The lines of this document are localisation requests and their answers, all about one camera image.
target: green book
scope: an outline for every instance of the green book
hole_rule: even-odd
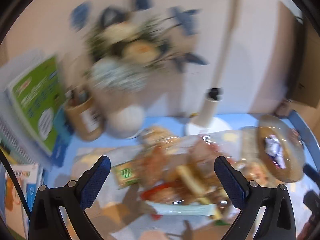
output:
[[[72,130],[63,111],[65,95],[59,83],[56,57],[15,78],[7,94],[27,132],[53,164],[62,166]]]

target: metal screw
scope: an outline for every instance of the metal screw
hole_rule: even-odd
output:
[[[285,185],[280,184],[280,189],[285,190]]]
[[[45,190],[45,188],[46,188],[46,186],[45,186],[45,185],[41,185],[41,186],[39,187],[39,190],[40,190],[40,191],[44,191],[44,190]]]
[[[68,187],[74,187],[76,185],[76,181],[75,180],[70,180],[68,182]]]
[[[252,187],[257,187],[257,186],[258,186],[258,182],[256,182],[255,180],[251,180],[251,181],[249,182],[249,184],[250,184],[250,186],[252,186]]]

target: blue gripper pad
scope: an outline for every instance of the blue gripper pad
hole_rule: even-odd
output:
[[[224,190],[228,194],[228,197],[230,198],[233,206],[235,208],[243,209],[245,206],[245,199],[247,197],[247,194],[233,174],[236,171],[234,169],[233,171],[231,171],[230,169],[233,169],[233,167],[223,156],[216,158],[214,162],[214,172],[216,173],[218,179],[224,187]]]
[[[102,162],[100,163],[100,165],[96,166],[96,164],[100,161],[102,157],[104,157]],[[110,173],[110,159],[106,156],[101,156],[100,159],[91,168],[90,171],[93,171],[93,175],[88,179],[87,184],[81,191],[80,207],[82,210],[85,210],[86,208],[92,206],[103,183],[105,182],[106,178]]]

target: white vase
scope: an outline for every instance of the white vase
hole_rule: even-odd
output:
[[[107,119],[107,132],[118,138],[136,137],[143,125],[145,112],[135,92],[100,89],[89,86],[92,96]]]

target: white wall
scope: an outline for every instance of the white wall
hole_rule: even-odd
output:
[[[65,73],[72,73],[67,75],[66,85],[76,82],[81,77],[80,73],[89,65],[83,41],[90,25],[76,33],[70,28],[69,15],[71,10],[83,1],[85,0],[34,0],[7,34],[9,58],[35,47],[42,48],[47,54],[57,52],[64,63]],[[90,24],[101,10],[110,4],[123,5],[123,0],[90,1],[93,4]],[[158,13],[164,16],[166,9],[175,5],[182,5],[186,9],[201,8],[198,23],[201,33],[196,52],[210,62],[207,66],[188,65],[185,74],[178,74],[169,64],[171,74],[153,75],[147,88],[140,93],[148,115],[177,115],[182,112],[189,114],[199,110],[203,93],[210,85],[217,64],[227,24],[229,1],[154,0],[154,8],[136,16],[136,19]],[[270,66],[275,43],[286,41],[282,42],[281,49],[284,53],[278,56],[279,62],[289,61],[292,52],[292,39],[287,41],[292,33],[287,31],[281,36],[281,40],[278,38],[278,1],[240,0],[238,24],[223,75],[225,94],[219,107],[220,113],[247,113],[256,112],[256,109],[260,112],[270,111],[270,107],[262,105],[257,97],[267,74],[271,86],[272,77],[279,75],[279,70],[272,70]],[[290,0],[281,1],[295,14],[300,13]],[[284,26],[288,24],[290,30],[293,17],[287,12],[284,14],[287,20],[282,23],[285,23]]]

